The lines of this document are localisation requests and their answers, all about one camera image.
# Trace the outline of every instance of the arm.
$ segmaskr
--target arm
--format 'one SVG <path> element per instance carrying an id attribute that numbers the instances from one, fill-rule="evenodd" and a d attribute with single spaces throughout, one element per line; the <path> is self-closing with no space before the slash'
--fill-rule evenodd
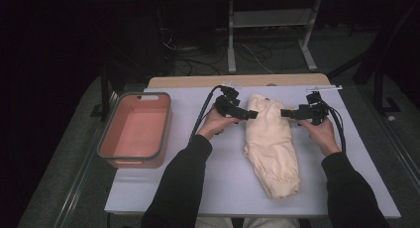
<path id="1" fill-rule="evenodd" d="M 327 176 L 328 214 L 333 227 L 389 227 L 370 185 L 340 152 L 331 121 L 325 118 L 318 126 L 307 121 L 299 124 L 326 156 L 322 168 Z"/>
<path id="2" fill-rule="evenodd" d="M 212 152 L 209 140 L 236 118 L 212 110 L 197 135 L 167 165 L 154 200 L 142 218 L 144 227 L 194 227 L 203 190 L 206 161 Z"/>

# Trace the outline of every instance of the cloth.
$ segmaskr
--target cloth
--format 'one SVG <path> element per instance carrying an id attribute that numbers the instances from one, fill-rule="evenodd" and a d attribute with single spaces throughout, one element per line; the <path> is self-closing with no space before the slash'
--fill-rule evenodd
<path id="1" fill-rule="evenodd" d="M 259 112 L 246 125 L 245 154 L 269 198 L 294 195 L 299 174 L 288 119 L 281 117 L 281 102 L 251 95 L 248 109 Z"/>
<path id="2" fill-rule="evenodd" d="M 334 228 L 389 227 L 370 185 L 345 154 L 332 154 L 321 165 L 327 176 L 328 215 Z"/>

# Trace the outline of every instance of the table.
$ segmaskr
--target table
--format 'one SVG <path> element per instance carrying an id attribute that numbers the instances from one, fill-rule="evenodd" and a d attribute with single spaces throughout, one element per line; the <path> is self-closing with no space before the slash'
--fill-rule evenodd
<path id="1" fill-rule="evenodd" d="M 221 82 L 231 81 L 242 85 L 239 90 L 242 100 L 251 92 L 263 92 L 264 95 L 275 98 L 280 96 L 285 105 L 305 102 L 304 94 L 308 83 L 328 85 L 328 79 L 322 74 L 292 74 L 292 75 L 248 75 L 248 76 L 211 76 L 211 77 L 175 77 L 154 78 L 149 91 L 166 91 L 172 97 L 172 126 L 169 134 L 169 145 L 163 166 L 152 170 L 119 169 L 105 207 L 107 212 L 116 214 L 143 213 L 146 211 L 155 195 L 161 174 L 177 151 L 185 146 L 190 129 L 195 122 L 197 107 L 201 100 L 188 100 L 183 104 L 185 93 L 202 97 L 209 92 L 210 87 Z M 266 86 L 268 83 L 288 85 L 280 87 Z M 347 109 L 337 91 L 321 93 L 324 100 L 330 102 L 342 115 L 345 123 L 345 135 L 348 139 L 348 157 L 370 183 L 376 194 L 379 208 L 385 217 L 399 217 L 400 214 L 389 195 L 383 181 L 372 163 L 362 140 L 347 112 Z M 301 179 L 299 193 L 295 196 L 279 200 L 269 200 L 254 175 L 253 168 L 243 156 L 243 141 L 245 128 L 227 128 L 216 140 L 212 140 L 213 153 L 207 162 L 204 181 L 203 198 L 199 213 L 202 216 L 236 216 L 236 217 L 324 217 L 327 216 L 326 178 L 320 167 L 323 159 L 319 149 L 307 136 L 306 131 L 291 125 L 293 144 L 299 164 Z"/>

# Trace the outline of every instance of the white table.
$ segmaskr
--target white table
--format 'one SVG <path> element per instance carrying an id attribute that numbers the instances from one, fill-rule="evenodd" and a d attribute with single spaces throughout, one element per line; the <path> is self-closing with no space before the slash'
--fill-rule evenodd
<path id="1" fill-rule="evenodd" d="M 263 86 L 239 89 L 240 106 L 246 108 L 252 93 L 281 101 L 286 107 L 306 104 L 306 88 L 311 86 Z M 116 173 L 105 210 L 116 214 L 143 213 L 155 195 L 166 165 L 185 148 L 199 110 L 211 87 L 149 88 L 164 91 L 172 99 L 172 123 L 165 161 L 158 169 L 119 169 Z M 213 100 L 219 95 L 217 90 Z M 348 157 L 353 166 L 371 185 L 379 208 L 388 218 L 400 216 L 378 174 L 338 91 L 321 95 L 343 117 Z M 326 177 L 320 166 L 323 156 L 310 141 L 304 128 L 291 123 L 293 145 L 301 179 L 297 195 L 268 199 L 244 156 L 245 124 L 240 123 L 212 139 L 213 153 L 207 161 L 200 215 L 236 217 L 322 217 L 327 216 Z"/>

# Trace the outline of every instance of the pink container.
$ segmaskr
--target pink container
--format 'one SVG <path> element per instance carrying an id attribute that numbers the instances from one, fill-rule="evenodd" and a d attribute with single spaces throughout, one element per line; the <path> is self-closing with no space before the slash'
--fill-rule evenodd
<path id="1" fill-rule="evenodd" d="M 97 153 L 115 168 L 163 164 L 172 112 L 165 92 L 125 93 L 107 122 Z"/>

